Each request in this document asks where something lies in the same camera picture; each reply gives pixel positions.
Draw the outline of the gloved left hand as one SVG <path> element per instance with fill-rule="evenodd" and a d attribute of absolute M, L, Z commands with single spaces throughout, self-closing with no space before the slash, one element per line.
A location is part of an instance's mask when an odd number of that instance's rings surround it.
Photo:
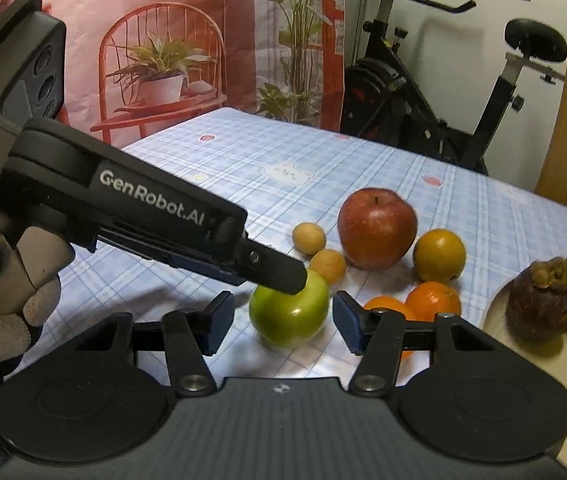
<path fill-rule="evenodd" d="M 58 307 L 60 272 L 75 251 L 60 236 L 38 226 L 19 231 L 0 212 L 0 362 L 23 356 L 32 330 Z"/>

